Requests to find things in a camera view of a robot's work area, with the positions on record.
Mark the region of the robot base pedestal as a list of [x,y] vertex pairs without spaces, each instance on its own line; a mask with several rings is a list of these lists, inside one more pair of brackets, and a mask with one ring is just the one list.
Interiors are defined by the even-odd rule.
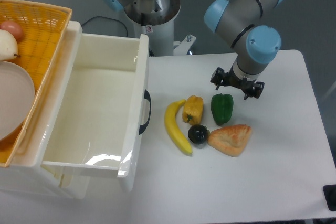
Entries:
[[150,56],[182,56],[191,53],[196,37],[187,35],[174,40],[174,20],[181,9],[180,0],[134,0],[124,8],[132,21],[134,34],[149,38]]

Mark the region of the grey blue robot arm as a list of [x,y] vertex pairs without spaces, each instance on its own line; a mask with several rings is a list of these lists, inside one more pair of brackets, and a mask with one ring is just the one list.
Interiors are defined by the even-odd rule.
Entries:
[[[268,26],[256,26],[269,10],[283,0],[215,0],[204,15],[204,23],[237,53],[229,71],[218,68],[211,83],[242,90],[246,98],[259,98],[264,83],[258,77],[281,47],[279,33]],[[180,0],[104,0],[114,11],[124,11],[133,22],[137,36],[149,37],[153,56],[179,54],[174,47],[174,20],[181,9]]]

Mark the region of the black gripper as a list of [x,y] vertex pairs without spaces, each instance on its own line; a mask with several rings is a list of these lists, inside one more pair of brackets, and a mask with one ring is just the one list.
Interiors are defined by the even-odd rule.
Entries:
[[210,83],[216,86],[216,90],[221,86],[241,89],[244,92],[244,100],[248,98],[259,99],[265,86],[264,82],[255,82],[255,80],[249,80],[247,77],[240,79],[235,75],[232,69],[227,73],[220,67],[212,74]]

